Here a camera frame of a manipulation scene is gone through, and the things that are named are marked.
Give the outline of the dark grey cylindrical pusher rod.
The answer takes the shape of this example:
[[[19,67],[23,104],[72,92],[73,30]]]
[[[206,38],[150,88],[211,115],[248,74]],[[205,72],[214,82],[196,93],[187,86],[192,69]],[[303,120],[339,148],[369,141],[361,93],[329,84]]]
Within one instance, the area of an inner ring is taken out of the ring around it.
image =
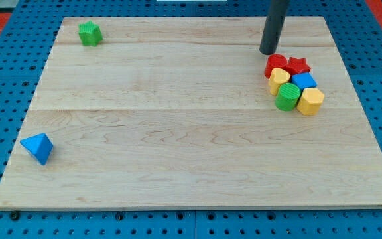
[[[271,0],[261,37],[260,53],[272,55],[276,52],[289,5],[290,0]]]

